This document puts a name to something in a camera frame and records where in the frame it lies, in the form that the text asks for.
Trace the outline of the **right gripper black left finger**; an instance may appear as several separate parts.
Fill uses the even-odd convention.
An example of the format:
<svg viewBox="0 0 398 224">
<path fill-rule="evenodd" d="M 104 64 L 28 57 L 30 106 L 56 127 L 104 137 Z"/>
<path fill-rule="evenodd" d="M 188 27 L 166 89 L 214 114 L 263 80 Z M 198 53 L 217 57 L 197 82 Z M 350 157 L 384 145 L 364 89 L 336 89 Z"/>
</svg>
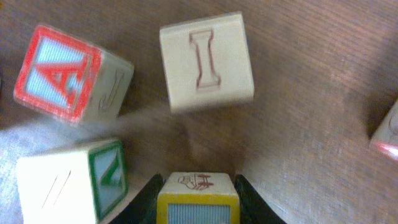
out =
<svg viewBox="0 0 398 224">
<path fill-rule="evenodd" d="M 156 224 L 157 196 L 163 186 L 163 177 L 154 175 L 109 224 Z"/>
</svg>

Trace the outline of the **yellow framed I block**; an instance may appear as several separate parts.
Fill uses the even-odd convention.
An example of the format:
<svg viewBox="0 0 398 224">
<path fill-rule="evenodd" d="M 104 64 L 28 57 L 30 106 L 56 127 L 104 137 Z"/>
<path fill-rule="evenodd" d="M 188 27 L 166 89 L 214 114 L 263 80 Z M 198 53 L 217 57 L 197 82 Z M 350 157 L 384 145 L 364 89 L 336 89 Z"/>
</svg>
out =
<svg viewBox="0 0 398 224">
<path fill-rule="evenodd" d="M 219 172 L 173 172 L 157 196 L 156 223 L 240 222 L 239 195 Z"/>
</svg>

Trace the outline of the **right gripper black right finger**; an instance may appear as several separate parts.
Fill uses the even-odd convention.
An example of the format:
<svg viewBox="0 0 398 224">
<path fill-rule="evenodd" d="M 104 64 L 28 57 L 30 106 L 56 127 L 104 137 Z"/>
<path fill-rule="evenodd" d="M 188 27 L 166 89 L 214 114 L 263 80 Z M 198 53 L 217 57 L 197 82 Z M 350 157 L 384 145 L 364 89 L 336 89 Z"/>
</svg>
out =
<svg viewBox="0 0 398 224">
<path fill-rule="evenodd" d="M 240 224 L 286 224 L 245 176 L 241 174 L 236 176 L 234 188 L 239 195 Z"/>
</svg>

